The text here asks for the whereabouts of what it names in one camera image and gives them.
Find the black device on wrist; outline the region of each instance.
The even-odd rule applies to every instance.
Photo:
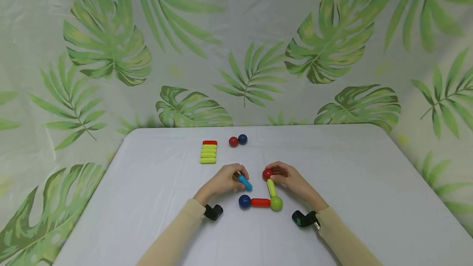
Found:
[[[318,230],[320,230],[320,223],[319,220],[317,220],[317,217],[315,216],[315,212],[312,211],[306,215],[301,213],[301,211],[295,211],[292,214],[292,219],[294,222],[299,226],[299,227],[307,227],[312,224],[315,224]]]
[[[216,204],[214,208],[212,208],[208,204],[205,205],[204,216],[208,217],[212,221],[216,221],[222,213],[223,213],[223,208],[219,206],[218,204]]]

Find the red stick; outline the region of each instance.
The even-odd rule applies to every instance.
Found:
[[[270,207],[271,200],[268,200],[266,198],[252,198],[251,205],[258,207]]]

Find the dark blue ball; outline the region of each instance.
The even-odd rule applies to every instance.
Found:
[[[248,142],[248,137],[246,135],[239,135],[238,142],[240,143],[240,145],[245,145],[246,142]]]
[[[238,204],[240,204],[241,208],[248,208],[251,206],[251,198],[248,195],[243,194],[240,196]]]

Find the leaf-patterned backdrop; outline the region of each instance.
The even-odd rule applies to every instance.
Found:
[[[0,265],[51,265],[138,127],[371,123],[473,235],[472,5],[0,0]]]

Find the toy ball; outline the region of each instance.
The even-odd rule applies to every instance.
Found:
[[[238,136],[238,142],[240,142],[241,145],[245,145],[246,142],[248,142],[248,137],[246,135],[239,135]]]
[[[282,209],[282,199],[277,196],[271,197],[271,209],[273,211],[280,211]]]
[[[230,144],[231,147],[237,147],[239,144],[238,139],[236,137],[231,137],[228,140],[228,143]]]
[[[267,181],[273,175],[274,175],[274,171],[272,169],[263,170],[263,179],[265,181]]]
[[[251,206],[251,198],[248,195],[243,194],[242,196],[240,196],[238,204],[241,208],[248,208]]]

